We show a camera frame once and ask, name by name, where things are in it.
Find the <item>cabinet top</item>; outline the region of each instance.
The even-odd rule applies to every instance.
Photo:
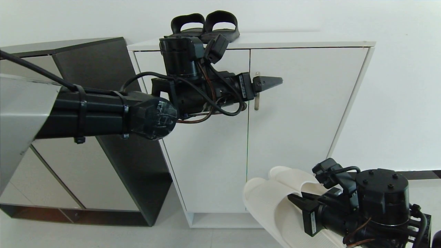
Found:
[[[18,57],[34,57],[43,55],[53,55],[74,49],[84,48],[92,45],[99,45],[112,41],[123,41],[123,37],[116,38],[92,38],[67,41],[51,41],[24,45],[13,45],[2,47],[1,49],[7,53],[14,54]]]
[[[228,49],[371,47],[374,41],[324,32],[242,33]],[[159,38],[127,46],[129,51],[159,51]]]

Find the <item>cabinet handle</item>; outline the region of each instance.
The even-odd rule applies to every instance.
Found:
[[[256,72],[256,77],[260,76],[260,72]],[[254,98],[254,110],[259,110],[260,103],[260,93],[257,93],[257,96]]]

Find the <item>black slipper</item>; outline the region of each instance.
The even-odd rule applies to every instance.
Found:
[[[190,15],[180,15],[172,20],[172,32],[173,34],[167,37],[176,37],[176,36],[189,36],[189,37],[200,37],[203,33],[203,28],[189,28],[186,30],[182,30],[182,26],[187,23],[202,23],[205,25],[204,16],[198,13],[190,14]]]
[[[234,30],[227,28],[213,30],[216,23],[232,23],[236,26],[236,28]],[[227,38],[230,43],[239,37],[240,33],[237,26],[237,19],[232,13],[218,10],[207,15],[201,41],[208,44],[210,40],[215,39],[219,34],[222,34],[225,38]]]

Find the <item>slipper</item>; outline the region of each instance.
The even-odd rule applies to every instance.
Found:
[[[232,30],[224,28],[213,30],[213,27],[216,23],[232,23],[235,25],[235,29]],[[237,26],[237,19],[232,13],[218,10],[207,15],[207,18],[205,19],[204,33],[201,36],[201,41],[204,44],[208,44],[210,40],[215,39],[219,34],[225,36],[225,38],[227,38],[230,43],[235,41],[240,36],[239,28]]]
[[[177,36],[187,36],[187,37],[200,37],[203,33],[203,27],[189,28],[181,30],[182,26],[187,23],[202,23],[205,25],[204,16],[198,13],[190,15],[180,15],[172,20],[172,32],[173,34],[167,36],[168,38]]]
[[[314,176],[298,169],[277,166],[269,180],[253,178],[243,190],[243,202],[251,215],[285,248],[344,248],[342,237],[322,230],[314,237],[303,229],[301,210],[287,196],[301,191],[322,194],[327,191]]]

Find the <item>floor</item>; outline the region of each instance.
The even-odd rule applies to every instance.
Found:
[[[411,203],[441,230],[441,180],[409,181]],[[154,227],[72,225],[16,220],[0,211],[1,248],[280,248],[264,229],[190,229],[176,190],[170,189]]]

